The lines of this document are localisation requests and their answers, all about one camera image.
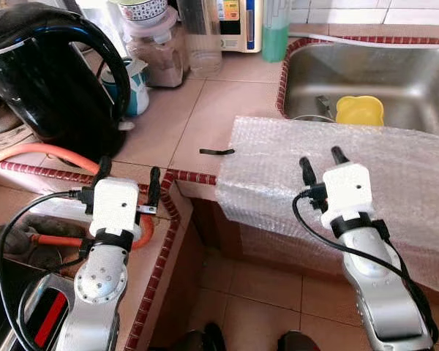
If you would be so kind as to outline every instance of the orange gas hose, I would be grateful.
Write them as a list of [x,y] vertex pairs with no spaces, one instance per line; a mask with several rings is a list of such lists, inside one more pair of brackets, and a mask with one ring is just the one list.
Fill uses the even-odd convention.
[[[139,241],[132,244],[132,250],[139,249],[145,246],[153,237],[154,224],[153,219],[149,215],[142,215],[140,223],[143,230],[143,236]],[[40,245],[54,245],[54,246],[72,246],[80,247],[81,239],[79,238],[65,238],[62,236],[52,236],[52,235],[40,235],[33,234],[31,241]]]
[[100,168],[97,163],[92,162],[90,159],[87,159],[76,152],[42,143],[18,144],[6,148],[3,151],[0,151],[0,162],[9,157],[25,154],[27,152],[43,152],[44,154],[51,154],[69,161],[93,174],[96,174]]

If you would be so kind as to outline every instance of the kitchen counter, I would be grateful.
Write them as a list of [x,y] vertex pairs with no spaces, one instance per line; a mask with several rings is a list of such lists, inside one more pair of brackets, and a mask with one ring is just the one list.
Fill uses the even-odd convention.
[[[439,26],[293,25],[291,31],[336,36],[364,34],[365,36],[439,38]],[[100,62],[97,56],[90,57],[89,61],[96,67]],[[178,88],[151,89],[149,108],[134,120],[135,129],[128,134],[125,146],[114,158],[113,174],[147,184],[149,171],[156,165],[162,168],[162,177],[169,173],[169,169],[217,176],[223,156],[202,155],[199,154],[198,149],[228,148],[236,116],[282,118],[275,108],[280,73],[281,63],[264,62],[260,54],[225,53],[222,71],[214,78],[196,79],[190,75]],[[10,161],[85,173],[41,154],[17,156]],[[60,178],[44,179],[39,175],[24,176],[22,173],[0,170],[0,185],[43,193],[67,189],[68,186],[75,186],[75,183]],[[177,246],[173,246],[175,254],[169,258],[168,269],[163,276],[163,279],[167,280],[164,285],[168,284],[169,271],[172,271],[176,259],[176,247],[179,249],[179,241],[182,240],[192,213],[192,204],[185,197],[215,200],[214,186],[199,184],[198,181],[178,180],[175,186],[171,187],[170,196],[180,213],[181,230],[178,231],[178,235],[181,234],[177,237]],[[151,267],[150,265],[154,264],[153,260],[156,260],[160,254],[161,239],[167,235],[169,221],[172,222],[172,216],[168,212],[165,206],[160,209],[158,217],[162,223],[159,227],[161,233],[156,232],[154,236],[154,241],[159,238],[160,242],[150,243],[153,246],[157,245],[156,249],[149,249],[147,246],[144,254],[136,252],[131,258],[130,262],[136,262],[137,267],[140,265]],[[142,309],[140,300],[146,292],[150,269],[146,269],[147,273],[143,270],[137,275],[133,272],[130,274],[130,281],[137,290],[127,292],[121,304],[122,314],[128,316],[127,320],[138,318],[138,313]],[[137,326],[140,327],[139,322],[136,322],[131,330],[127,324],[121,324],[117,350],[122,350],[124,345],[126,350],[135,349],[132,347],[134,344],[130,344],[134,335],[137,336],[138,349],[144,350],[157,318],[156,311],[159,313],[163,289],[165,291],[165,286],[158,287],[157,301],[153,302],[154,308],[150,310],[149,317],[144,316],[146,322],[143,321],[145,328],[141,334],[137,330]]]

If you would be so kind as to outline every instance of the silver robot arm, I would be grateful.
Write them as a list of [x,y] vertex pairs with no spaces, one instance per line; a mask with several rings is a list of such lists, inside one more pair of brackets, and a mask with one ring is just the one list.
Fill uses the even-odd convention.
[[[343,246],[402,270],[398,253],[369,218],[374,208],[368,169],[349,162],[338,147],[332,153],[337,166],[323,174],[323,184],[315,184],[309,161],[300,161],[311,204],[323,212],[322,225]],[[343,256],[343,271],[356,291],[358,312],[373,350],[430,350],[434,343],[427,324],[400,276],[366,258],[347,252]]]
[[78,270],[75,303],[69,306],[57,351],[109,351],[119,332],[117,308],[127,286],[127,260],[132,242],[140,239],[135,223],[135,181],[104,178],[94,188],[94,236],[88,260]]

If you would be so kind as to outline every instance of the electric kettle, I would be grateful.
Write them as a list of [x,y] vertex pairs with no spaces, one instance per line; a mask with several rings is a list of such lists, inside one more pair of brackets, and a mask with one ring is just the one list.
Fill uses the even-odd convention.
[[[109,66],[112,101],[73,42],[95,49]],[[41,3],[0,10],[0,96],[43,142],[98,162],[122,147],[119,122],[130,83],[110,40],[76,13]]]

